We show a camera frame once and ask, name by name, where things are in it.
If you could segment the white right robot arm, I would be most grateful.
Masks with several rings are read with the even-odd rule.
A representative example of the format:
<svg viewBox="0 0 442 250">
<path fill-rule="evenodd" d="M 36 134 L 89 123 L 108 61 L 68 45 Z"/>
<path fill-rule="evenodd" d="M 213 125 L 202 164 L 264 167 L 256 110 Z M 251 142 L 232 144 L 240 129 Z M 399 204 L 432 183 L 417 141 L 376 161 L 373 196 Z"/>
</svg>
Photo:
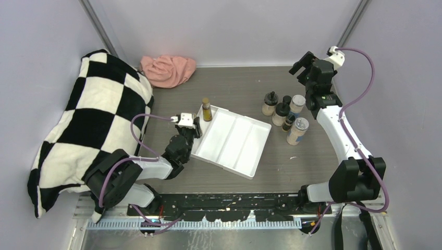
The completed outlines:
<svg viewBox="0 0 442 250">
<path fill-rule="evenodd" d="M 290 69 L 305 86 L 306 107 L 326 132 L 339 166 L 327 182 L 304 185 L 298 192 L 298 208 L 310 214 L 322 202 L 359 202 L 378 198 L 379 181 L 386 163 L 365 148 L 349 125 L 343 104 L 332 91 L 332 79 L 343 65 L 343 53 L 331 49 L 325 59 L 306 52 Z"/>
</svg>

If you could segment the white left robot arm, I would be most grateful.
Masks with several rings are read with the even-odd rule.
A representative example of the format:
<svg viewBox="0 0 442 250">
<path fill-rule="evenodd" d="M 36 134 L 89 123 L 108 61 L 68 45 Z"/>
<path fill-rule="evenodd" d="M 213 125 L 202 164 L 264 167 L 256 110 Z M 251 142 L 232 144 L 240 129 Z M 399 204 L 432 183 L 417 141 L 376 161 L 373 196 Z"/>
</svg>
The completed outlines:
<svg viewBox="0 0 442 250">
<path fill-rule="evenodd" d="M 137 184 L 143 179 L 175 178 L 189 161 L 194 139 L 202 136 L 200 117 L 181 113 L 171 117 L 178 131 L 162 155 L 157 158 L 135 157 L 117 149 L 87 172 L 85 184 L 98 199 L 100 208 L 110 209 L 120 203 L 134 204 L 148 216 L 155 215 L 160 202 L 154 190 Z"/>
</svg>

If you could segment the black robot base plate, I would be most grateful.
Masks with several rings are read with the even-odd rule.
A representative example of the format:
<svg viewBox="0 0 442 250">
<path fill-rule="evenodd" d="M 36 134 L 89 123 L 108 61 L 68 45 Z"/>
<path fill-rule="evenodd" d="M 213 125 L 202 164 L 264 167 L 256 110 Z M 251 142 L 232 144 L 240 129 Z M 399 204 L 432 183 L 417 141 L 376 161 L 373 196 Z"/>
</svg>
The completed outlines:
<svg viewBox="0 0 442 250">
<path fill-rule="evenodd" d="M 222 222 L 289 221 L 296 215 L 319 217 L 326 204 L 304 203 L 297 193 L 183 193 L 160 194 L 152 204 L 139 211 L 145 216 L 166 220 Z"/>
</svg>

